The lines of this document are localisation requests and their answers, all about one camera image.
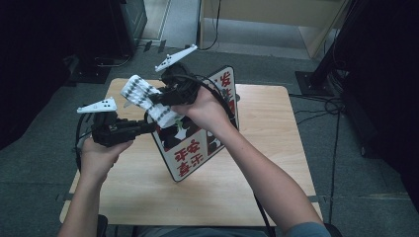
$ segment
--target person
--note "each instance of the person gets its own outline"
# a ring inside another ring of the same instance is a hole
[[[236,162],[254,195],[286,236],[330,236],[304,191],[283,169],[256,149],[229,121],[213,95],[202,87],[192,105],[173,106],[220,140]],[[88,138],[82,149],[82,170],[58,236],[95,236],[99,194],[109,170],[132,142],[106,148]],[[175,236],[176,230],[166,236]],[[188,229],[179,236],[215,236],[222,231]],[[246,236],[226,233],[225,236]]]

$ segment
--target wire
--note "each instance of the wire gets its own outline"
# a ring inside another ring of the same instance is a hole
[[[306,99],[306,100],[321,101],[321,98],[317,98],[317,97],[311,98],[311,97],[304,97],[304,96],[299,96],[299,95],[293,95],[293,97]],[[333,157],[332,157],[332,178],[331,178],[329,218],[328,218],[328,223],[329,224],[332,224],[333,200],[334,200],[334,196],[335,196],[336,157],[337,157],[337,147],[338,147],[338,140],[339,140],[339,124],[340,124],[340,114],[343,110],[343,107],[339,107],[334,101],[335,102],[341,102],[341,99],[340,98],[330,98],[328,100],[324,99],[324,110],[326,111],[326,113],[324,113],[322,115],[314,116],[314,117],[311,117],[311,118],[306,118],[306,119],[297,123],[297,124],[300,124],[300,123],[302,123],[306,120],[322,117],[322,116],[325,116],[325,115],[335,115],[335,116],[337,116],[335,144],[334,144],[334,147],[333,147]],[[328,108],[328,105],[330,105],[330,104],[335,107],[333,110],[330,110]],[[313,112],[313,111],[298,111],[298,112],[295,112],[295,114],[301,113],[301,112],[317,113],[317,112],[321,112],[321,111],[316,111],[316,112]]]
[[[256,204],[258,205],[259,211],[262,214],[262,218],[263,218],[263,221],[265,222],[265,226],[266,226],[266,228],[268,230],[269,236],[271,236],[271,237],[277,236],[275,234],[275,229],[271,227],[271,224],[269,224],[268,217],[266,216],[266,213],[265,213],[265,210],[264,210],[262,204],[259,202],[258,198],[255,195],[253,195],[253,196],[255,197]]]
[[[222,95],[221,90],[219,89],[218,85],[216,85],[216,83],[214,81],[212,81],[211,79],[209,79],[206,76],[202,76],[202,75],[195,75],[195,76],[203,78],[202,79],[203,81],[209,81],[216,88],[216,90],[218,91],[218,93],[220,95]]]
[[[209,47],[199,49],[200,51],[205,51],[213,47],[213,45],[218,40],[218,22],[219,22],[219,10],[221,9],[221,0],[218,1],[218,12],[216,14],[216,23],[215,23],[215,39],[213,40],[212,44]]]
[[[91,133],[92,133],[92,131],[86,131],[85,133],[83,133],[83,135],[81,135],[81,136],[79,137],[79,140],[80,140],[81,138],[83,138],[83,137],[87,136],[87,135],[90,135]]]
[[[115,230],[114,230],[114,236],[115,237],[118,237],[118,229],[119,229],[120,227],[117,225],[117,226],[115,226]]]
[[[338,72],[336,69],[332,69],[332,73],[328,74],[327,77],[329,79],[329,81],[332,83],[333,88],[335,88],[335,90],[339,93],[342,94],[343,93],[343,87],[342,87],[342,83],[340,82],[340,80],[342,79],[337,79],[335,75],[338,75]]]
[[[319,117],[323,117],[323,116],[326,116],[326,115],[329,115],[329,113],[323,113],[323,114],[321,114],[321,115],[317,115],[317,116],[313,116],[313,117],[310,117],[310,118],[305,118],[305,119],[303,119],[303,120],[301,120],[301,121],[299,121],[299,122],[297,122],[296,124],[297,125],[299,125],[299,124],[302,124],[303,122],[305,122],[305,121],[307,121],[307,120],[310,120],[310,119],[315,119],[315,118],[319,118]]]
[[[116,64],[116,65],[100,65],[100,64],[98,64],[97,66],[98,67],[120,67],[120,66],[123,66],[124,64],[126,64],[129,60],[130,60],[130,56],[126,59],[126,61],[124,61],[124,62],[122,62],[120,64]]]
[[[139,45],[136,49],[140,49],[143,48],[145,46],[145,44]],[[160,47],[160,45],[151,45],[150,48],[156,48],[156,47]],[[170,48],[170,49],[179,49],[179,47],[174,47],[174,46],[164,46],[164,48]]]
[[[77,128],[76,128],[76,139],[75,139],[75,143],[74,143],[74,151],[76,152],[76,164],[77,164],[77,168],[79,171],[81,171],[81,155],[80,155],[80,150],[78,148],[78,142],[80,141],[80,129],[81,129],[81,124],[83,122],[83,119],[86,117],[86,114],[82,114],[80,116],[80,119],[77,123]]]
[[[329,202],[329,224],[332,224],[332,214],[333,214],[333,199],[335,196],[335,173],[336,173],[336,153],[338,148],[338,139],[339,139],[339,123],[340,123],[340,111],[337,114],[336,122],[336,135],[335,135],[335,146],[333,148],[333,158],[332,158],[332,184],[330,189],[330,202]]]

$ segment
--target hand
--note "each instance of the hand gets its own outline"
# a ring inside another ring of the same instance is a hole
[[[120,154],[132,145],[132,141],[112,147],[105,147],[93,141],[92,137],[84,141],[81,153],[81,175],[84,180],[102,185]]]
[[[225,125],[231,125],[224,108],[204,87],[200,88],[192,105],[172,106],[171,109],[178,114],[189,117],[196,125],[212,133],[222,130]]]

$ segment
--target floor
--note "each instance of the floor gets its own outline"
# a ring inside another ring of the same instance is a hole
[[[154,45],[159,45],[162,40],[166,40],[166,46],[176,48],[199,43],[199,0],[146,0],[144,2],[146,9],[150,9],[150,13],[147,12],[149,23],[144,30],[145,36],[142,43],[152,40]],[[156,22],[162,23],[163,26],[161,28],[154,26]],[[205,38],[202,48],[212,45],[216,35],[215,25],[216,19],[205,19]],[[155,31],[156,28],[161,31],[159,38],[151,39],[149,32]],[[309,57],[298,26],[219,20],[217,34],[217,40],[209,49],[210,51],[320,61],[325,50],[330,47],[336,37],[336,30],[330,33],[314,58]]]
[[[114,78],[129,78],[134,74],[158,78],[161,74],[154,71],[154,66],[164,60],[165,53],[175,53],[185,44],[196,42],[198,6],[198,0],[171,0],[166,24],[155,43],[167,40],[166,44],[173,48],[165,48],[164,53],[158,53],[156,48],[146,52],[139,49],[123,66],[112,68],[106,84],[80,83],[76,87],[61,87],[23,137],[0,150],[0,236],[56,236],[61,226],[58,216],[63,206],[62,195],[67,194],[76,172],[71,149],[79,120],[76,108],[104,98]],[[234,67],[237,83],[285,86],[289,93],[298,94],[294,72],[312,71],[318,64],[319,59],[298,59],[308,57],[301,50],[299,35],[293,28],[278,29],[283,31],[281,36],[285,40],[295,40],[282,42],[283,49],[278,50],[281,54],[255,56],[252,54],[262,50],[250,47],[239,51],[239,47],[251,45],[251,41],[230,41],[231,45],[223,46],[227,38],[222,31],[227,23],[221,22],[219,26],[219,45],[211,49],[218,52],[196,51],[183,59],[193,72],[209,75],[219,66],[229,64]],[[326,48],[333,38],[332,34]],[[237,49],[233,52],[244,54],[221,52],[234,47]],[[325,220],[333,214],[332,223],[345,237],[419,236],[419,215],[399,175],[380,159],[361,157],[357,134],[348,117],[341,115],[340,127],[336,129],[337,116],[306,120],[312,117],[309,111],[323,112],[323,103],[293,97],[291,102],[294,111],[300,111],[295,120],[299,122],[298,131]],[[339,130],[339,139],[331,213],[336,130]],[[109,226],[107,236],[114,236],[116,229],[116,226]],[[118,236],[130,236],[131,226],[120,226],[119,229]]]

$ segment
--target sleeve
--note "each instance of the sleeve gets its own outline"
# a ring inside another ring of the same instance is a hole
[[[292,227],[286,237],[331,237],[326,227],[314,222],[306,222]]]

